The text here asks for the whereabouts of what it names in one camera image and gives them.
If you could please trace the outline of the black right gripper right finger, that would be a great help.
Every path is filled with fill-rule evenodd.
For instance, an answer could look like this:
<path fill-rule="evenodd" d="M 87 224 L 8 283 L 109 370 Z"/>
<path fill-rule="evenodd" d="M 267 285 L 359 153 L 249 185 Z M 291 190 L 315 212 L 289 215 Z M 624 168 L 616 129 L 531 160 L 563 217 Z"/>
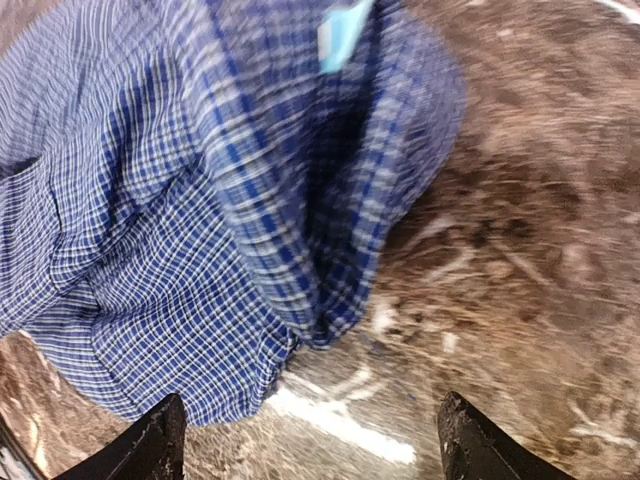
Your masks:
<path fill-rule="evenodd" d="M 573 478 L 521 446 L 455 391 L 442 401 L 437 429 L 447 480 Z"/>

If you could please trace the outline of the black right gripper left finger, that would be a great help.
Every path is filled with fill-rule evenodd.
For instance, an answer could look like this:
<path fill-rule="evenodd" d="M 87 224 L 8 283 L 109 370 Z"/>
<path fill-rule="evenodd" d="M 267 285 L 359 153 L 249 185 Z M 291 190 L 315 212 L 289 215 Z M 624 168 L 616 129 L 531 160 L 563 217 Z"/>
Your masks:
<path fill-rule="evenodd" d="M 182 480 L 186 414 L 169 394 L 111 443 L 58 477 L 67 480 Z"/>

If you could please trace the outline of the blue checkered shirt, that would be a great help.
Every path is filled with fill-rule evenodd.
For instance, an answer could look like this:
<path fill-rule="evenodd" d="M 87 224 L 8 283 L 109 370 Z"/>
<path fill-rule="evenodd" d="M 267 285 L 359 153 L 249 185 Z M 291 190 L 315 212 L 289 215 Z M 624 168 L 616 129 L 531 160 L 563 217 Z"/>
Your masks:
<path fill-rule="evenodd" d="M 254 415 L 364 316 L 465 85 L 378 1 L 325 73 L 330 1 L 68 1 L 1 62 L 1 331 L 135 420 Z"/>

